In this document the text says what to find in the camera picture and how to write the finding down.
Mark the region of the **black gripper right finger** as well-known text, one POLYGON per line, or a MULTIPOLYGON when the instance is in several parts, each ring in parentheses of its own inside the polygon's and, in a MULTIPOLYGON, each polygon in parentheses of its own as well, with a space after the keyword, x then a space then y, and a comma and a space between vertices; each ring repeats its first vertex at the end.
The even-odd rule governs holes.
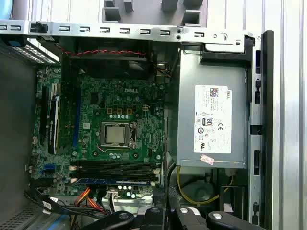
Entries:
POLYGON ((261 230, 248 221, 222 211, 213 211, 204 218, 195 207, 182 206, 177 191, 168 190, 170 217, 174 230, 261 230))

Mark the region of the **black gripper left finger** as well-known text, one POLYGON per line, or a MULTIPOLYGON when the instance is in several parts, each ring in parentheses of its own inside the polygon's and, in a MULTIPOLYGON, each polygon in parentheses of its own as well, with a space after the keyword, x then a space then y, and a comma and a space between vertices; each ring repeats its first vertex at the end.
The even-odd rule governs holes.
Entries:
POLYGON ((137 215, 128 211, 117 211, 82 227, 83 230, 166 230, 167 211, 165 190, 153 190, 153 205, 141 207, 137 215))

